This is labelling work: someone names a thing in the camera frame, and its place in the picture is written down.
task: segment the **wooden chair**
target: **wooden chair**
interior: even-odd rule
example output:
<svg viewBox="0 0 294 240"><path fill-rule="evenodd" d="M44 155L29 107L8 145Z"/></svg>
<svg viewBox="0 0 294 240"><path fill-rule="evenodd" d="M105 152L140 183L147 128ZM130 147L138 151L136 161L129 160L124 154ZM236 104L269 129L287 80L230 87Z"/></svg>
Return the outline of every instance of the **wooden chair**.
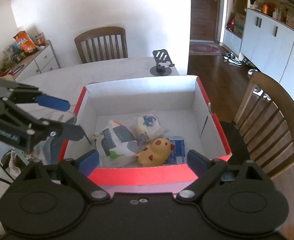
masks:
<svg viewBox="0 0 294 240"><path fill-rule="evenodd" d="M119 51L118 36L121 38L122 55ZM93 58L91 56L92 51L95 61L116 59L121 58L121 56L123 58L128 58L126 32L125 29L121 27L103 27L90 30L77 36L74 39L74 42L76 43L76 47L82 63L88 63L85 53L82 49L82 43L85 43L86 45L89 62L93 62Z"/></svg>
<svg viewBox="0 0 294 240"><path fill-rule="evenodd" d="M264 91L258 99L256 86ZM253 73L233 122L221 125L233 153L230 163L252 159L272 179L294 165L294 101L271 77Z"/></svg>

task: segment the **black and white shoe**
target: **black and white shoe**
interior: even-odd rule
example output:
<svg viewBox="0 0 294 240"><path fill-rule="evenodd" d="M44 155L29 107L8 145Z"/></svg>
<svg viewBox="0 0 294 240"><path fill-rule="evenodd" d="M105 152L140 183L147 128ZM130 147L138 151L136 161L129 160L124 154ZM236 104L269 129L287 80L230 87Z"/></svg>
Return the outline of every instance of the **black and white shoe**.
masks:
<svg viewBox="0 0 294 240"><path fill-rule="evenodd" d="M232 52L229 52L229 53L226 53L225 55L224 55L224 59L230 59L231 57L234 57L235 55L232 53Z"/></svg>
<svg viewBox="0 0 294 240"><path fill-rule="evenodd" d="M229 58L228 61L238 66L243 64L236 56Z"/></svg>

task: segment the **snack package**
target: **snack package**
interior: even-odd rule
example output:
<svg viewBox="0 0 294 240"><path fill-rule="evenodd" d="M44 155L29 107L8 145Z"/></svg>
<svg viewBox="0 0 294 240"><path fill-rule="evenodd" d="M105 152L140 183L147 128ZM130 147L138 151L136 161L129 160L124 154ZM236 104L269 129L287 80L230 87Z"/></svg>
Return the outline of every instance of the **snack package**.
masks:
<svg viewBox="0 0 294 240"><path fill-rule="evenodd" d="M159 124L156 116L147 114L138 116L136 133L138 140L142 143L151 143L163 135L164 130Z"/></svg>
<svg viewBox="0 0 294 240"><path fill-rule="evenodd" d="M124 167L134 162L135 154L140 152L133 134L114 120L110 120L102 132L92 136L97 138L96 147L101 168Z"/></svg>
<svg viewBox="0 0 294 240"><path fill-rule="evenodd" d="M33 54L38 51L36 45L25 31L18 32L13 38L25 53Z"/></svg>

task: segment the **chair seat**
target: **chair seat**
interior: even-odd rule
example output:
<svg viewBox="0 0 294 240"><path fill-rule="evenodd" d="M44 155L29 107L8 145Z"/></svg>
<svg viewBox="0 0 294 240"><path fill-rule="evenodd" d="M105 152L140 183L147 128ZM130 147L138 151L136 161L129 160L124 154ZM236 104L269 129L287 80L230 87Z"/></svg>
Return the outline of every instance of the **chair seat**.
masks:
<svg viewBox="0 0 294 240"><path fill-rule="evenodd" d="M228 163L242 165L245 160L250 160L250 154L243 136L234 123L220 121L223 131L229 143L232 157Z"/></svg>

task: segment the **yellow toy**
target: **yellow toy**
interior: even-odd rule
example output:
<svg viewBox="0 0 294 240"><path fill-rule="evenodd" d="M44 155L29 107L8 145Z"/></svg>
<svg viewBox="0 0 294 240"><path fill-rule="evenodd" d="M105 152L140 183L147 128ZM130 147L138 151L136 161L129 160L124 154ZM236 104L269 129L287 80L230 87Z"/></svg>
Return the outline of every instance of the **yellow toy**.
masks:
<svg viewBox="0 0 294 240"><path fill-rule="evenodd" d="M168 139L157 139L152 144L145 147L142 152L135 155L140 166L161 166L168 159L175 145Z"/></svg>

